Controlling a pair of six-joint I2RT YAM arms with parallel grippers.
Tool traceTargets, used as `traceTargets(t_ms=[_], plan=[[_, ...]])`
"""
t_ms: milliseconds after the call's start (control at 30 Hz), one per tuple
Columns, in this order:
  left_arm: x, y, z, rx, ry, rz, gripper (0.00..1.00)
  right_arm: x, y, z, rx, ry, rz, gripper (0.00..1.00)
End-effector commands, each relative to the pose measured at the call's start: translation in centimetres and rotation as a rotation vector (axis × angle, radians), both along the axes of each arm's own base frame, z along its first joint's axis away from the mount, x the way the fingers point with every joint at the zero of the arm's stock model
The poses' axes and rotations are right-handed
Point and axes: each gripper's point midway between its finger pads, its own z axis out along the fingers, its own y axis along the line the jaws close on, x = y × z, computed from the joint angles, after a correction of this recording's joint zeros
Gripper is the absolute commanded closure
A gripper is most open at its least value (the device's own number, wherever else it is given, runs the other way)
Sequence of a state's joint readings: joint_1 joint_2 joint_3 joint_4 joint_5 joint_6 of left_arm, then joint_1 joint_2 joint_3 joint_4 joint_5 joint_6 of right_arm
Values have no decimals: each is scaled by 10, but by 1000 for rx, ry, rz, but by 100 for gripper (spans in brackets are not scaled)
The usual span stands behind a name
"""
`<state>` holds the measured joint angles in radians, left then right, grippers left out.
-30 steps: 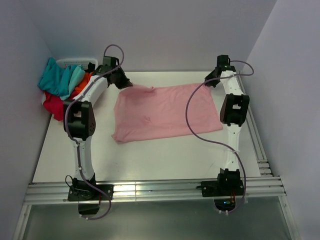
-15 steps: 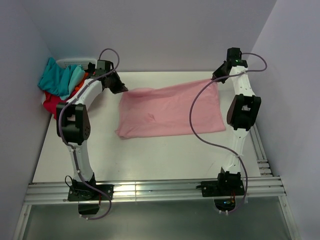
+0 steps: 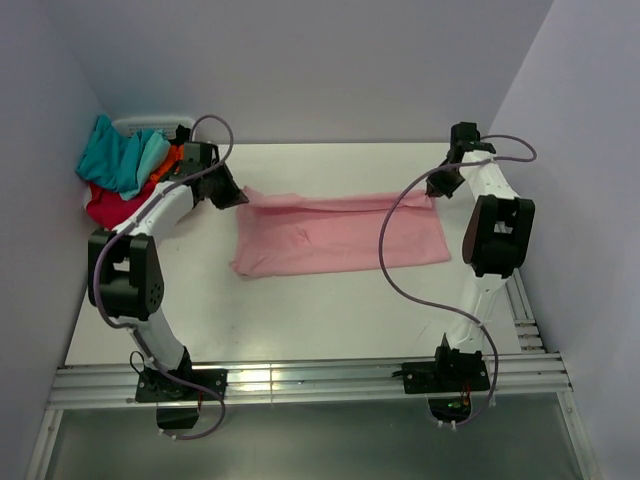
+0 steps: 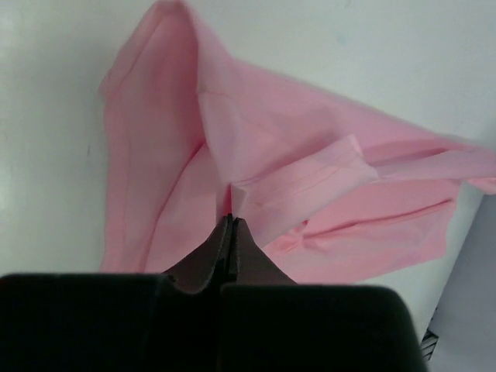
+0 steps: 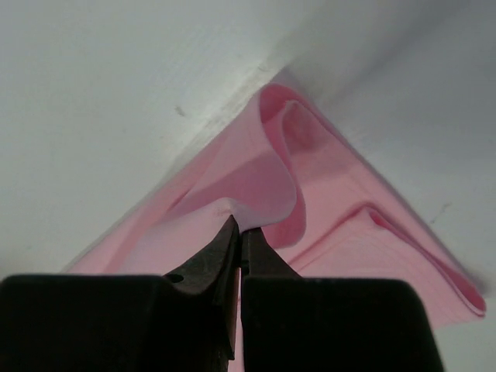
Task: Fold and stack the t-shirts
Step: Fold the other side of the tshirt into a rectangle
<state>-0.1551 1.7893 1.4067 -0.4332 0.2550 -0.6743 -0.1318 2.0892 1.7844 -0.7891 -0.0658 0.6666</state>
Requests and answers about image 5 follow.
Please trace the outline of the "pink t shirt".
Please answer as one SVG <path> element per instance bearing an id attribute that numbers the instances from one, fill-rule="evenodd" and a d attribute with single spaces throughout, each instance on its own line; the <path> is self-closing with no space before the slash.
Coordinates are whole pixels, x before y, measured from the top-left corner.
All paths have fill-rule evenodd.
<path id="1" fill-rule="evenodd" d="M 435 327 L 484 317 L 480 292 L 391 187 L 296 91 L 269 84 L 72 267 L 164 274 L 233 217 L 306 277 L 407 281 Z"/>

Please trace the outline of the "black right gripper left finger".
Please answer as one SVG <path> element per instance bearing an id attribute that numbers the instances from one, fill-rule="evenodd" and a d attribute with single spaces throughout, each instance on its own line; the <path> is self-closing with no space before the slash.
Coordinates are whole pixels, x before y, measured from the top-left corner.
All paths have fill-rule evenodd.
<path id="1" fill-rule="evenodd" d="M 1 282 L 3 371 L 225 371 L 235 356 L 239 228 L 163 276 Z"/>

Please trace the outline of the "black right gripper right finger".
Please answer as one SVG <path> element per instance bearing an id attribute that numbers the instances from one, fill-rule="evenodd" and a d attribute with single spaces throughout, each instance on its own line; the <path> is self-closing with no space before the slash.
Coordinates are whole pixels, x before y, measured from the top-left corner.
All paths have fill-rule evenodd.
<path id="1" fill-rule="evenodd" d="M 247 371 L 441 371 L 413 288 L 386 279 L 305 278 L 260 229 L 242 235 Z"/>

